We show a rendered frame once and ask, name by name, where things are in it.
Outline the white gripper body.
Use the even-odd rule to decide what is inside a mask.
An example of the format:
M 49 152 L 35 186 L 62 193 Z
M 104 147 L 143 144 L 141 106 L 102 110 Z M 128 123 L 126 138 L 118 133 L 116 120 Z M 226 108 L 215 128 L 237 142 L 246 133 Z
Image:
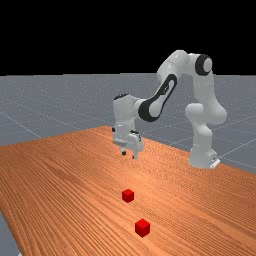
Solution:
M 115 125 L 112 127 L 112 142 L 121 148 L 134 151 L 144 149 L 140 133 L 131 125 Z

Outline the red cube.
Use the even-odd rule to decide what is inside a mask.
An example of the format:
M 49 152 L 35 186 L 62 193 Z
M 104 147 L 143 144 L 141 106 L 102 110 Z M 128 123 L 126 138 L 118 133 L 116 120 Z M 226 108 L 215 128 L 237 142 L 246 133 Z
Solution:
M 129 203 L 134 200 L 134 192 L 130 189 L 126 189 L 122 192 L 122 200 Z
M 145 237 L 150 233 L 150 223 L 145 219 L 140 219 L 135 223 L 135 232 L 140 237 Z

